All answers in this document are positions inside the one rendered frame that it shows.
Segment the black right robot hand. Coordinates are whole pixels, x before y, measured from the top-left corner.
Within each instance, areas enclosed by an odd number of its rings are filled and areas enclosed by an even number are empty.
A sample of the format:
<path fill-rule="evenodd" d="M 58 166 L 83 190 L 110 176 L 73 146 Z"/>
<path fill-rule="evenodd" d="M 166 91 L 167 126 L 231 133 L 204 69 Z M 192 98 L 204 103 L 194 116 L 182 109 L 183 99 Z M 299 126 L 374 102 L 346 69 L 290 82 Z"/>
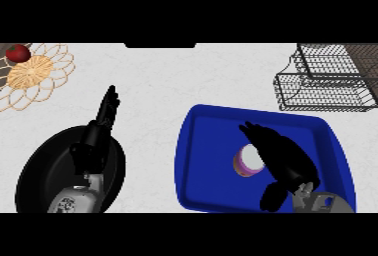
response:
<path fill-rule="evenodd" d="M 268 185 L 260 199 L 260 209 L 276 212 L 288 194 L 302 191 L 302 186 L 312 184 L 312 189 L 319 187 L 318 168 L 296 141 L 272 128 L 245 122 L 240 129 L 257 148 L 259 156 L 275 178 L 275 182 Z"/>

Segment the blue plastic tray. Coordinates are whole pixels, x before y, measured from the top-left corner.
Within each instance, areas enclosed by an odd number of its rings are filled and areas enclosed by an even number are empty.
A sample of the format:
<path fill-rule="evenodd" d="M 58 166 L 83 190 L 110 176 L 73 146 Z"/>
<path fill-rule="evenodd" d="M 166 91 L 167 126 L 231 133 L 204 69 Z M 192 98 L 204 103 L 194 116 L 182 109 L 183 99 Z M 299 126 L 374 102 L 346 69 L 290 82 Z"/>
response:
<path fill-rule="evenodd" d="M 176 193 L 182 206 L 204 212 L 260 211 L 266 186 L 275 181 L 262 171 L 238 175 L 234 157 L 248 144 L 240 125 L 251 122 L 290 137 L 310 156 L 321 178 L 321 192 L 356 203 L 344 151 L 324 119 L 312 116 L 197 105 L 182 124 L 175 159 Z"/>

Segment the red apple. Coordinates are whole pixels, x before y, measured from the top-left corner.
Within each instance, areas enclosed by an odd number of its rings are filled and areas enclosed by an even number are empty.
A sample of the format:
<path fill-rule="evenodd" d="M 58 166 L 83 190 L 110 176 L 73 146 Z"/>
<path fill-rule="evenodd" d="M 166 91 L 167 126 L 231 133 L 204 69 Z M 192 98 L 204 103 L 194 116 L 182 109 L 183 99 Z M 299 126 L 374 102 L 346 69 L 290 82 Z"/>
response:
<path fill-rule="evenodd" d="M 8 59 L 15 63 L 27 62 L 31 58 L 31 52 L 30 49 L 21 45 L 15 44 L 8 50 L 6 50 L 6 57 Z"/>

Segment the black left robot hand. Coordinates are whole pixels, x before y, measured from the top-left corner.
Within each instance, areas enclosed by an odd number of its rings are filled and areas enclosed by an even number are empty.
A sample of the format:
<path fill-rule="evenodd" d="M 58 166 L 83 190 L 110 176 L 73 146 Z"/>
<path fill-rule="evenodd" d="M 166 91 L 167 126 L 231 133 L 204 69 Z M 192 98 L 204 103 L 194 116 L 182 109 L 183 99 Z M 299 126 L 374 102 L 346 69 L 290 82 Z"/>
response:
<path fill-rule="evenodd" d="M 116 86 L 111 85 L 101 102 L 96 119 L 89 122 L 85 128 L 80 142 L 70 146 L 79 175 L 104 172 L 118 106 L 118 93 Z"/>

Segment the black round pan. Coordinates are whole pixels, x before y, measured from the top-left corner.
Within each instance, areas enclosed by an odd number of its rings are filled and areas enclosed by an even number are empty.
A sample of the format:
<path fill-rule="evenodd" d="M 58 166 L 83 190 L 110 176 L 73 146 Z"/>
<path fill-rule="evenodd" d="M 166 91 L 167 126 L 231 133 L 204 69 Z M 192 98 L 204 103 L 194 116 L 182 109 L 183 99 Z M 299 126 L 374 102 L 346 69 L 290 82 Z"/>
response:
<path fill-rule="evenodd" d="M 68 187 L 87 186 L 76 174 L 70 146 L 80 142 L 85 126 L 76 126 L 55 134 L 37 148 L 25 164 L 17 185 L 15 205 L 18 213 L 46 213 L 58 193 Z M 107 167 L 104 169 L 105 198 L 101 212 L 117 199 L 126 178 L 126 154 L 111 138 Z"/>

